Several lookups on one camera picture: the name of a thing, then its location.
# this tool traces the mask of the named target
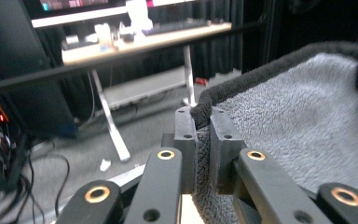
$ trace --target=electronic equipment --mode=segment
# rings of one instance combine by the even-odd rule
[[[108,3],[108,0],[40,0],[40,4],[42,4],[45,11],[73,7],[91,7],[106,3]]]
[[[50,58],[22,1],[0,0],[0,80],[49,68]],[[37,136],[73,136],[77,132],[58,82],[12,91],[5,98],[5,106],[24,131]]]
[[[162,24],[160,26],[153,27],[153,29],[150,29],[150,30],[143,30],[142,33],[144,33],[144,35],[146,35],[146,36],[159,35],[159,34],[165,34],[168,32],[188,30],[188,29],[192,29],[192,28],[209,26],[209,25],[211,25],[211,23],[206,20],[179,21],[179,22]]]
[[[31,20],[126,6],[125,0],[23,0]]]

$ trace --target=brass insert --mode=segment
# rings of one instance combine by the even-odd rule
[[[255,161],[263,161],[266,158],[266,155],[264,153],[261,153],[259,151],[248,151],[248,157]]]
[[[175,156],[175,153],[169,150],[162,150],[157,155],[161,160],[170,160]]]
[[[340,193],[348,194],[351,196],[351,199],[343,197]],[[345,203],[349,206],[358,206],[358,196],[354,192],[342,189],[342,188],[334,188],[331,190],[331,194],[340,202]]]
[[[98,195],[98,196],[92,196],[92,193],[97,191],[97,190],[101,190],[102,194]],[[86,201],[88,203],[100,203],[103,200],[105,200],[110,194],[110,189],[105,187],[105,186],[97,186],[97,187],[93,187],[92,189],[89,189],[89,191],[87,191],[86,195],[84,196],[86,198]]]

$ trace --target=red light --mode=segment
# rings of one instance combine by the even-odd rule
[[[4,118],[3,115],[0,115],[0,121],[1,121],[1,122],[5,121],[5,118]]]

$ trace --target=white desk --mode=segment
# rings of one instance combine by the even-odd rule
[[[62,60],[65,65],[77,64],[84,62],[92,62],[103,58],[109,58],[115,55],[133,53],[139,50],[148,50],[154,47],[163,46],[164,44],[179,43],[192,38],[203,37],[206,35],[217,34],[231,29],[231,23],[223,23],[211,25],[207,27],[194,28],[183,31],[170,32],[161,35],[151,35],[142,39],[137,39],[133,43],[115,42],[115,47],[106,51],[101,51],[99,45],[92,45],[80,49],[71,49],[62,51]],[[130,152],[121,138],[120,133],[112,119],[110,108],[116,108],[120,105],[130,103],[156,94],[167,91],[178,86],[186,84],[187,101],[190,106],[195,106],[195,96],[193,88],[193,73],[190,58],[190,46],[184,47],[185,56],[185,75],[177,77],[174,73],[162,73],[151,77],[140,78],[135,81],[122,84],[107,90],[103,90],[96,69],[92,69],[91,73],[98,89],[98,94],[103,106],[103,112],[108,121],[108,128],[113,144],[116,147],[117,154],[122,161],[130,158]]]

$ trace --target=computer monitor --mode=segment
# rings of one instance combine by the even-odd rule
[[[108,0],[40,0],[45,11],[67,9],[74,7],[90,7],[107,4]]]
[[[124,7],[125,0],[22,0],[31,20]]]

